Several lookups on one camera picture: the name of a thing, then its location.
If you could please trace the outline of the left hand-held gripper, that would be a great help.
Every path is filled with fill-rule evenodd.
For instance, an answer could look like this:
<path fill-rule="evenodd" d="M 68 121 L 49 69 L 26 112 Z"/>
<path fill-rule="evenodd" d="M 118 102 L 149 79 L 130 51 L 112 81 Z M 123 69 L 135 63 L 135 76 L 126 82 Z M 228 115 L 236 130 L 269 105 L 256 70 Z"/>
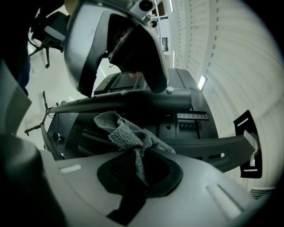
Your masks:
<path fill-rule="evenodd" d="M 98 6 L 79 6 L 91 3 Z M 99 64 L 108 44 L 109 62 L 130 78 L 143 77 L 154 93 L 168 84 L 160 44 L 145 26 L 156 0 L 73 0 L 64 60 L 73 86 L 91 97 Z M 111 14 L 121 12 L 129 18 Z"/>

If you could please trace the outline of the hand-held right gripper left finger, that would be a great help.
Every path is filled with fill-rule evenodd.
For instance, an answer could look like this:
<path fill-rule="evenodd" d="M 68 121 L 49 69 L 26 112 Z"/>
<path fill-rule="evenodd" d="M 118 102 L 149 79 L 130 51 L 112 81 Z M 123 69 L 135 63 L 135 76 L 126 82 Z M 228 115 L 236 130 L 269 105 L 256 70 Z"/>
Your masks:
<path fill-rule="evenodd" d="M 55 161 L 50 152 L 40 151 L 47 181 L 68 227 L 125 227 L 107 218 L 108 213 L 118 208 L 121 196 L 107 192 L 97 178 L 99 166 L 120 154 Z M 127 227 L 146 224 L 133 219 Z"/>

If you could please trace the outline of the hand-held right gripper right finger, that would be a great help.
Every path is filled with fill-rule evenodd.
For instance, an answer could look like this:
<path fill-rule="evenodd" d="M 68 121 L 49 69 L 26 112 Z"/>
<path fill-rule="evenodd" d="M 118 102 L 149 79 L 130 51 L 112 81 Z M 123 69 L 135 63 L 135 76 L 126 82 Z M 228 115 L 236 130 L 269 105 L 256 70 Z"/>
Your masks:
<path fill-rule="evenodd" d="M 137 227 L 242 227 L 268 200 L 268 195 L 254 199 L 206 162 L 157 153 L 179 164 L 183 178 L 169 195 L 146 200 L 137 215 Z"/>

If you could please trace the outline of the black TV stand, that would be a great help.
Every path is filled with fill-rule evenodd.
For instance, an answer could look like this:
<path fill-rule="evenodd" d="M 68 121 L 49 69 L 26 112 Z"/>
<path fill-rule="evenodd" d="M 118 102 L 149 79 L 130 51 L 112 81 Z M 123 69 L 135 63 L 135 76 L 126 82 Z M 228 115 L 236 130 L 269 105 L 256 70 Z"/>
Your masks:
<path fill-rule="evenodd" d="M 114 111 L 147 129 L 177 154 L 207 162 L 222 172 L 240 168 L 240 176 L 259 179 L 263 164 L 256 126 L 249 111 L 234 121 L 236 134 L 219 138 L 215 121 L 202 94 L 174 89 L 171 94 L 123 90 L 73 102 L 46 106 L 52 121 L 42 131 L 44 148 L 58 159 L 98 155 L 118 150 L 94 118 Z"/>

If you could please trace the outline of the grey cloth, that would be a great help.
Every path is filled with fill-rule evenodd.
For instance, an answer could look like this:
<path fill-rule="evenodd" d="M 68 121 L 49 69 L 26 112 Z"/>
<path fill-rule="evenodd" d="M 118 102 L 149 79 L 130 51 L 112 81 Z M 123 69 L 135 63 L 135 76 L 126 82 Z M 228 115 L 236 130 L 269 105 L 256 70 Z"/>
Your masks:
<path fill-rule="evenodd" d="M 95 124 L 109 133 L 109 139 L 124 150 L 135 152 L 135 166 L 138 178 L 149 186 L 142 159 L 149 148 L 170 153 L 175 150 L 147 129 L 142 129 L 113 111 L 104 112 L 94 118 Z"/>

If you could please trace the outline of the person's left forearm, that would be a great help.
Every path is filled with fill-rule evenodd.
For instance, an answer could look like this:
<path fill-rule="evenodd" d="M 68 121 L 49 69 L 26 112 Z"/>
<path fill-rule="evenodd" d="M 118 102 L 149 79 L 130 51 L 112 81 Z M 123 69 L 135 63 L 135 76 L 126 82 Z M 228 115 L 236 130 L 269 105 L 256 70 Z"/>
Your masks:
<path fill-rule="evenodd" d="M 76 8 L 77 2 L 78 0 L 64 0 L 64 7 L 69 15 L 73 14 Z"/>

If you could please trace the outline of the ceiling air vent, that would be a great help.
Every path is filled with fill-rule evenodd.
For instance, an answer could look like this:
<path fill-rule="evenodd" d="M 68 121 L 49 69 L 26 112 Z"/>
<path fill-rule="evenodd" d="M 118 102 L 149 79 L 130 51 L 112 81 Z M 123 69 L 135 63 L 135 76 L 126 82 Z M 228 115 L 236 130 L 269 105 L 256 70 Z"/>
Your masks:
<path fill-rule="evenodd" d="M 254 199 L 258 200 L 266 194 L 271 193 L 276 187 L 257 187 L 251 188 L 250 194 Z"/>

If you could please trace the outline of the large black television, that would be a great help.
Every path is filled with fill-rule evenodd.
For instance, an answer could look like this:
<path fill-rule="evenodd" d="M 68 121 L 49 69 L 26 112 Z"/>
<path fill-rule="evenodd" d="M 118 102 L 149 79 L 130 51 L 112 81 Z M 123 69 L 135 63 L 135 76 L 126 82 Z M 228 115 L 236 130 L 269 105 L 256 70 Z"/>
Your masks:
<path fill-rule="evenodd" d="M 98 114 L 107 111 L 116 111 L 169 145 L 218 138 L 209 106 L 191 74 L 169 69 L 169 87 L 174 89 L 172 93 L 154 94 L 142 77 L 111 74 L 95 89 L 96 110 L 56 114 L 47 133 L 66 158 L 118 150 L 107 132 L 94 123 Z"/>

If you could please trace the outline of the person's dark trousers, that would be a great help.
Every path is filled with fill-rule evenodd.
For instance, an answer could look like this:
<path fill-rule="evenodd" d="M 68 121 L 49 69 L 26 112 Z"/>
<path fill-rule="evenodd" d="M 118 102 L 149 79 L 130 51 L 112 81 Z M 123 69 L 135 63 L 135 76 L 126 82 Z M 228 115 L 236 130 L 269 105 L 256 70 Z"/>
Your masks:
<path fill-rule="evenodd" d="M 25 90 L 26 86 L 29 83 L 30 80 L 30 70 L 31 70 L 31 62 L 30 57 L 27 55 L 23 67 L 20 70 L 19 75 L 16 77 L 16 81 L 18 82 L 19 86 Z"/>

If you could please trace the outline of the rectangular ceiling light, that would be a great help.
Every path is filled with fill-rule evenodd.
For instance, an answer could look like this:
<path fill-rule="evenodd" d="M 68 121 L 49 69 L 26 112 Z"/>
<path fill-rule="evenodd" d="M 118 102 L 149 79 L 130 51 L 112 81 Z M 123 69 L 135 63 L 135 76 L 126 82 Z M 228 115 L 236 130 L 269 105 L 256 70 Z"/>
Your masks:
<path fill-rule="evenodd" d="M 202 75 L 197 85 L 200 91 L 203 91 L 206 85 L 206 82 L 207 82 L 207 78 L 204 75 Z"/>

